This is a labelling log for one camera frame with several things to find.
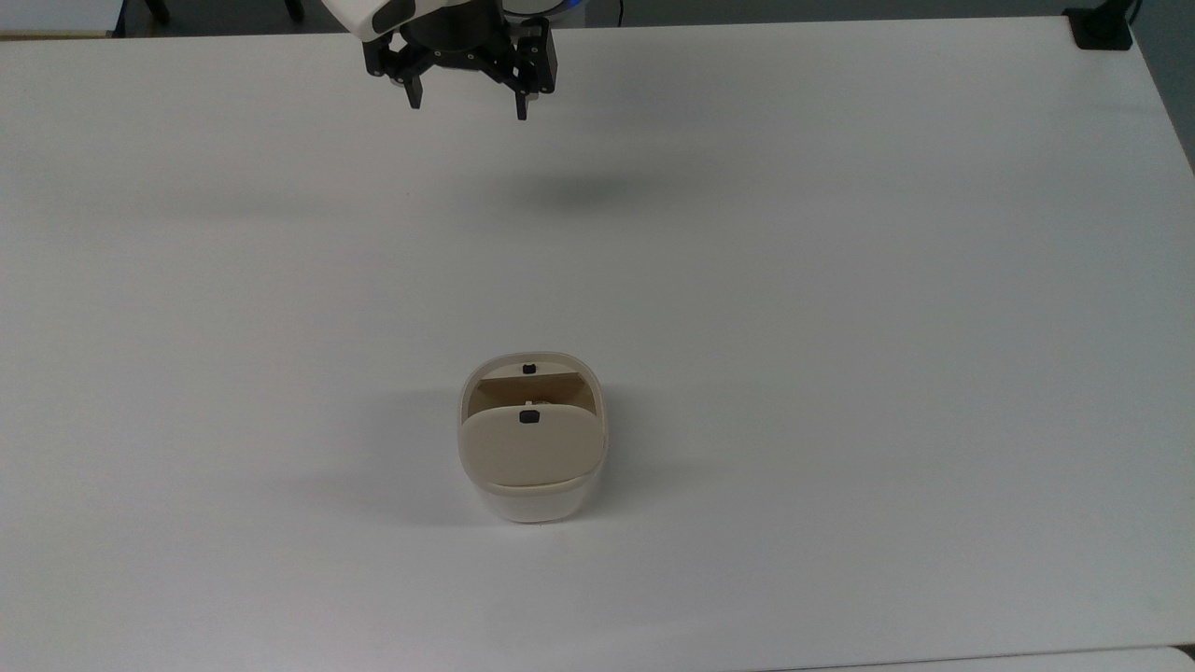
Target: table surface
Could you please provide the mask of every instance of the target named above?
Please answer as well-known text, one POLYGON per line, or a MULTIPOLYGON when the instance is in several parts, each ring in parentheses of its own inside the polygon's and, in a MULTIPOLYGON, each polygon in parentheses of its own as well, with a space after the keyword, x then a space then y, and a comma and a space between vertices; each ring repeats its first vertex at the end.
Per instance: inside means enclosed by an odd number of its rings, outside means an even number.
POLYGON ((0 661, 686 670, 1195 641, 1195 179, 1065 19, 0 44, 0 661), (455 454, 571 353, 545 526, 455 454))

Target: black object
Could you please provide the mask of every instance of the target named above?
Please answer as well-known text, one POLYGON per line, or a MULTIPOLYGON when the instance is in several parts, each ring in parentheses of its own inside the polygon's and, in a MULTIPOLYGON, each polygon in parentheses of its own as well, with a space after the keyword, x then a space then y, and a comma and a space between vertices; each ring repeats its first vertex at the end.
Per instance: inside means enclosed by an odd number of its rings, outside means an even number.
MULTIPOLYGON (((393 0, 382 11, 391 5, 400 8, 403 2, 393 0)), ((373 23, 381 37, 364 43, 366 71, 406 90, 412 109, 423 103, 419 75, 431 66, 482 72, 507 86, 515 93, 520 120, 527 118, 528 99, 556 91, 556 47, 544 17, 515 26, 502 16, 501 0, 468 0, 403 24, 398 33, 406 44, 393 51, 394 30, 382 32, 379 14, 373 23)))
POLYGON ((161 25, 170 23, 170 10, 166 8, 166 4, 163 0, 146 0, 146 6, 149 7, 153 20, 161 25))
POLYGON ((1070 8, 1062 12, 1071 20, 1071 35, 1079 49, 1127 51, 1133 33, 1124 14, 1134 0, 1108 0, 1095 10, 1070 8))
MULTIPOLYGON (((301 23, 306 13, 302 8, 302 0, 283 0, 287 5, 287 13, 290 14, 290 20, 295 23, 301 23)), ((170 10, 166 8, 166 2, 164 0, 146 0, 146 7, 149 7, 149 13, 153 14, 153 20, 166 25, 170 23, 170 10)), ((124 8, 121 7, 121 19, 118 33, 123 37, 124 35, 124 8)))
POLYGON ((290 14, 290 20, 294 23, 302 23, 304 18, 307 16, 302 8, 302 0, 282 0, 287 5, 287 13, 290 14))

